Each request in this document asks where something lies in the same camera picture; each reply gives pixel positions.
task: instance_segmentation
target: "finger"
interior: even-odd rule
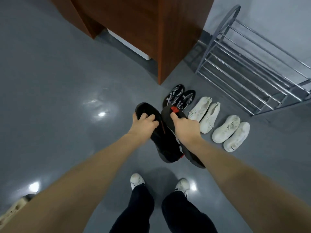
[[[159,121],[153,121],[152,123],[153,123],[153,126],[154,126],[155,129],[156,129],[156,128],[158,127],[158,125],[159,125]]]
[[[154,121],[156,116],[154,114],[150,115],[147,120]]]
[[[172,112],[171,113],[171,118],[173,120],[173,122],[177,121],[179,118],[177,117],[176,113]]]
[[[133,122],[137,121],[137,115],[136,112],[133,113]]]
[[[139,119],[139,120],[145,119],[146,117],[148,117],[148,115],[147,115],[146,113],[142,113],[142,115],[140,116],[140,119]]]

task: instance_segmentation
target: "hand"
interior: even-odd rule
[[[175,135],[187,148],[202,139],[200,124],[196,120],[180,119],[175,113],[171,113],[171,118],[175,126]]]
[[[154,121],[155,118],[154,114],[148,117],[146,113],[143,113],[138,120],[136,113],[134,113],[133,124],[128,134],[136,137],[140,144],[144,144],[151,137],[153,130],[159,125],[158,121]]]

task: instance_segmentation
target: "black sneaker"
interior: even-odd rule
[[[176,106],[177,109],[181,110],[182,112],[190,105],[195,98],[195,90],[188,90],[185,91],[179,99],[172,105]]]
[[[185,92],[185,87],[179,84],[174,87],[174,89],[167,95],[163,101],[163,108],[167,105],[173,105],[179,99],[179,97]]]
[[[166,163],[173,163],[179,160],[183,153],[179,149],[179,143],[175,135],[164,123],[160,112],[152,105],[142,102],[135,109],[137,118],[140,119],[143,113],[148,116],[154,114],[155,121],[159,122],[158,127],[153,131],[151,140],[155,143],[160,158]]]
[[[163,121],[165,122],[165,124],[169,127],[169,129],[171,129],[173,132],[175,132],[175,126],[174,126],[174,122],[171,118],[171,113],[176,113],[177,117],[179,118],[187,118],[186,115],[179,110],[177,107],[173,106],[173,105],[168,105],[165,106],[162,109],[161,115],[163,118]],[[185,155],[185,157],[192,162],[192,164],[194,164],[195,166],[199,167],[199,168],[205,168],[204,164],[201,162],[201,160],[199,160],[199,158],[191,153],[182,143],[181,145],[181,149]]]

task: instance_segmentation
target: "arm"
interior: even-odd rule
[[[118,141],[68,171],[39,193],[2,229],[8,232],[82,232],[127,157],[159,125],[143,113],[133,115],[130,131]]]
[[[171,113],[178,139],[194,153],[254,232],[310,232],[311,209],[229,153],[203,140],[197,121]]]

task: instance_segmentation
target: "red pull tab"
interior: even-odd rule
[[[171,107],[171,110],[172,110],[174,113],[178,113],[178,112],[179,112],[179,109],[177,109],[177,107],[175,107],[175,106],[172,106],[172,107]]]

